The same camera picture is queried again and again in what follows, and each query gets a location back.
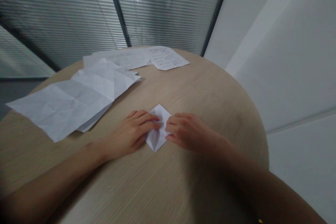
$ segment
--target hand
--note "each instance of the hand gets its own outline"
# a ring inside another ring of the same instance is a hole
[[[231,144],[217,132],[210,129],[194,114],[176,113],[169,117],[166,139],[180,147],[204,155],[213,155]]]
[[[160,125],[152,120],[160,119],[147,111],[132,111],[105,138],[99,139],[106,160],[112,160],[135,152],[143,144],[148,131],[159,129]]]

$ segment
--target glass pane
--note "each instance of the glass pane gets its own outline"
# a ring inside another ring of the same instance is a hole
[[[113,0],[0,0],[0,9],[3,22],[60,68],[127,46]]]
[[[0,26],[0,78],[50,77],[55,72]]]
[[[119,0],[132,46],[200,54],[218,0]]]

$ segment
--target white wall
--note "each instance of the white wall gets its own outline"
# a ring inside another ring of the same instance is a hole
[[[266,132],[336,108],[335,14],[335,0],[291,0],[234,74]]]
[[[224,0],[204,57],[225,68],[267,0]]]
[[[267,0],[238,46],[228,38],[240,29],[236,17],[218,19],[205,54],[254,101],[271,171],[329,223],[336,223],[335,14],[336,0]]]
[[[336,223],[336,115],[268,136],[270,170]]]

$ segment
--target unfolded paper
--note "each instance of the unfolded paper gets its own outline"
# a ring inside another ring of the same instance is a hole
[[[169,47],[154,46],[147,49],[149,50],[149,59],[157,69],[166,71],[190,64],[189,61]]]
[[[162,105],[157,105],[150,111],[150,114],[157,115],[160,118],[160,129],[153,129],[148,132],[146,143],[150,146],[150,148],[157,152],[158,149],[166,142],[166,136],[169,135],[169,132],[165,130],[167,126],[167,120],[171,116],[170,113],[162,107]]]
[[[109,59],[126,69],[134,69],[153,64],[160,70],[169,70],[190,64],[189,61],[176,53],[173,49],[163,46],[154,46],[95,52],[92,55],[83,57],[84,67],[91,67],[102,58]]]
[[[50,84],[7,105],[58,142],[78,128],[89,129],[140,78],[101,59],[92,68],[79,70],[70,80]]]
[[[146,50],[146,48],[135,48],[94,52],[92,55],[83,57],[84,68],[93,66],[102,58],[107,58],[129,70],[139,68],[151,64],[148,56],[146,56]]]

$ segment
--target round table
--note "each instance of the round table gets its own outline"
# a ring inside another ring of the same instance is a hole
[[[174,49],[191,64],[168,71],[136,69],[142,76],[88,132],[51,139],[24,116],[10,111],[0,122],[2,192],[6,195],[96,138],[131,110],[161,104],[171,114],[194,113],[238,149],[268,168],[266,134],[248,94],[227,72],[198,55]],[[70,79],[77,62],[39,85]],[[167,142],[157,152],[137,152],[98,168],[58,208],[57,223],[255,223],[256,216],[225,173]]]

